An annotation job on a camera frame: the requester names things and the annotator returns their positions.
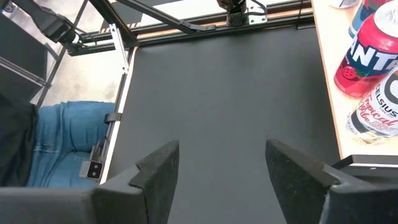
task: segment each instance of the beverage can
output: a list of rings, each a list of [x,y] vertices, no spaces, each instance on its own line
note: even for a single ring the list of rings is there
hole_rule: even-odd
[[[398,65],[398,1],[370,15],[335,73],[336,86],[362,98]]]
[[[359,0],[329,0],[329,5],[337,9],[346,9],[353,7]]]
[[[354,38],[365,19],[375,13],[384,3],[389,1],[391,0],[363,0],[348,28],[349,35]]]
[[[349,132],[366,143],[398,135],[398,71],[376,85],[346,122]]]

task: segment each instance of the jeans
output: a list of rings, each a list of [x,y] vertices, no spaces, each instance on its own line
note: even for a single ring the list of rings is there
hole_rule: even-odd
[[[92,146],[105,137],[106,113],[113,103],[77,101],[39,109],[32,168],[27,187],[89,189],[93,180],[79,177]]]

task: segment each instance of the person's leg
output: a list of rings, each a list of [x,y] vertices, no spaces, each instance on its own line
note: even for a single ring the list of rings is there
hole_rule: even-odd
[[[28,187],[92,184],[90,180],[78,181],[79,172],[75,172],[90,156],[91,147],[106,135],[103,120],[113,110],[112,103],[87,101],[41,108]]]

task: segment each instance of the table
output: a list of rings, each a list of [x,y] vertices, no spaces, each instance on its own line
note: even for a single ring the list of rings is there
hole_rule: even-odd
[[[266,139],[340,159],[316,42],[290,26],[136,49],[103,177],[179,139],[170,223],[285,223]]]
[[[384,144],[368,145],[355,140],[345,128],[347,116],[355,109],[359,100],[342,94],[337,89],[333,76],[344,54],[352,44],[352,38],[348,35],[348,27],[359,4],[349,9],[335,9],[328,5],[328,1],[312,0],[312,7],[340,157],[345,158],[352,154],[398,155],[397,138]]]

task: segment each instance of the red can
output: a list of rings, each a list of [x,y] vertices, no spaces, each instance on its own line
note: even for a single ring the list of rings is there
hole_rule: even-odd
[[[362,24],[336,74],[337,87],[362,98],[398,65],[398,1],[381,6]]]

